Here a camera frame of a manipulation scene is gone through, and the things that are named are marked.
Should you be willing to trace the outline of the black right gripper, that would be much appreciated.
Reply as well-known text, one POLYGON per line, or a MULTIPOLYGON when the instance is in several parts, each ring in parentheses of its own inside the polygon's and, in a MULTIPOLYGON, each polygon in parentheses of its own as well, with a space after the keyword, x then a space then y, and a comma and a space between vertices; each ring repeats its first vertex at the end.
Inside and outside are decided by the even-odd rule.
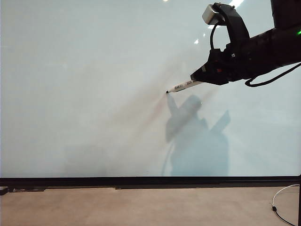
POLYGON ((224 85, 238 80, 248 80, 253 78, 248 70, 249 64, 231 56, 229 52, 214 48, 213 40, 210 40, 209 58, 199 69, 190 75, 193 81, 209 83, 214 85, 224 85))

